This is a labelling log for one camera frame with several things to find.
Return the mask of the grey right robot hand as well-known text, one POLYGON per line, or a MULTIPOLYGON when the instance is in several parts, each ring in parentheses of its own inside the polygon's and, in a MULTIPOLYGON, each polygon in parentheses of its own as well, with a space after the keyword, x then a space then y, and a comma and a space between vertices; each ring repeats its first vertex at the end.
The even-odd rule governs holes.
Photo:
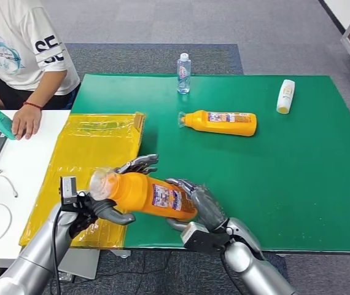
POLYGON ((223 232, 229 220, 223 208, 205 186, 187 179, 167 178, 166 182, 184 191, 196 209, 198 222, 209 232, 223 232))

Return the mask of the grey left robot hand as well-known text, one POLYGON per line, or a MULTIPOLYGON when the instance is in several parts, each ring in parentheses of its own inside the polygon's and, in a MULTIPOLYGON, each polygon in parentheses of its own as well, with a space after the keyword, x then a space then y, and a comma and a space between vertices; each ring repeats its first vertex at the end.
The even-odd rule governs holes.
POLYGON ((114 224, 126 226, 135 220, 132 213, 121 213, 115 208, 117 202, 110 198, 110 190, 114 185, 110 184, 108 176, 120 176, 126 173, 139 173, 147 175, 156 168, 153 164, 158 162, 157 154, 142 155, 126 162, 120 167, 98 168, 91 176, 88 188, 84 191, 77 191, 74 176, 63 177, 61 180, 61 208, 64 212, 78 214, 76 229, 71 230, 70 236, 77 234, 98 219, 103 219, 114 224))

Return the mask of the person's left hand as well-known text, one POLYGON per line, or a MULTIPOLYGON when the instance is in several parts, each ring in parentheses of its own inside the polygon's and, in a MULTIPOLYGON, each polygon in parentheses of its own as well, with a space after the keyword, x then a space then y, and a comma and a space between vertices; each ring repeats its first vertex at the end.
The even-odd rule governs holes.
POLYGON ((16 140, 28 140, 41 126, 41 110, 35 105, 24 104, 13 118, 11 131, 16 140))

